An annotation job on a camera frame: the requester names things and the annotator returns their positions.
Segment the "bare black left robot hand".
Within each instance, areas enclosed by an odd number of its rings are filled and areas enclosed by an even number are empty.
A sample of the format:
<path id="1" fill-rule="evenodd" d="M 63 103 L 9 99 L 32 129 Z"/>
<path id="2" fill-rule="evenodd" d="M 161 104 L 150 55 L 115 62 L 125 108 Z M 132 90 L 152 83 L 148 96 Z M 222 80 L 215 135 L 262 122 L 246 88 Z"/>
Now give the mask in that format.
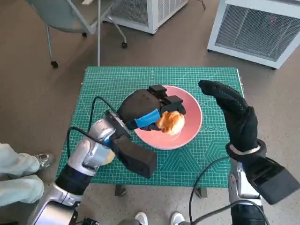
<path id="1" fill-rule="evenodd" d="M 156 123 L 165 112 L 186 114 L 183 100 L 176 96 L 167 95 L 167 88 L 162 85 L 149 86 L 139 89 L 126 97 L 117 110 L 119 118 L 129 130 L 161 130 Z"/>

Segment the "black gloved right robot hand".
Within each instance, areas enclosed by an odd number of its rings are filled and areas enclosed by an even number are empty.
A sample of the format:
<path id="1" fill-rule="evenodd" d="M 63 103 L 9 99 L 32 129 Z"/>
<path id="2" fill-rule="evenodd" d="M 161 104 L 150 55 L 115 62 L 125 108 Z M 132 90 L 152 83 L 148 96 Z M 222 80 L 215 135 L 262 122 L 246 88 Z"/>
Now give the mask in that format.
<path id="1" fill-rule="evenodd" d="M 255 110 L 232 87 L 216 81 L 201 80 L 198 83 L 203 94 L 213 96 L 225 117 L 230 144 L 238 151 L 246 152 L 258 147 L 258 120 Z"/>

